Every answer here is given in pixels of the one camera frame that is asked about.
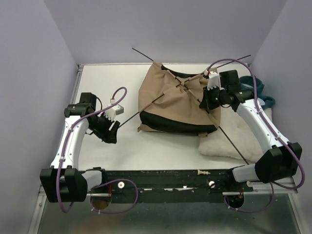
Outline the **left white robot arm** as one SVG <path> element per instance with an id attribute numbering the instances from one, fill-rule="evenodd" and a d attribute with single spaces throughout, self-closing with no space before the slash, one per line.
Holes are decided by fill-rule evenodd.
<path id="1" fill-rule="evenodd" d="M 87 130 L 105 143 L 117 142 L 120 122 L 115 118 L 124 112 L 124 108 L 119 101 L 111 99 L 109 106 L 97 111 L 96 103 L 96 95 L 81 93 L 79 102 L 68 105 L 64 110 L 65 124 L 57 154 L 50 167 L 41 170 L 39 175 L 51 203 L 82 202 L 92 188 L 102 193 L 108 187 L 104 169 L 78 169 L 80 151 Z"/>

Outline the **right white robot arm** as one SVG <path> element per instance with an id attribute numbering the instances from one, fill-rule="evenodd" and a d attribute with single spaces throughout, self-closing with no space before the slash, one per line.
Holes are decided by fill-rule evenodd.
<path id="1" fill-rule="evenodd" d="M 232 175 L 225 177 L 224 185 L 230 191 L 241 187 L 242 182 L 262 183 L 291 177 L 296 174 L 302 154 L 299 143 L 291 143 L 273 125 L 261 106 L 255 102 L 254 92 L 242 89 L 236 70 L 226 72 L 204 71 L 208 84 L 203 88 L 201 109 L 212 111 L 229 105 L 249 126 L 256 137 L 263 156 L 254 164 L 232 168 Z"/>

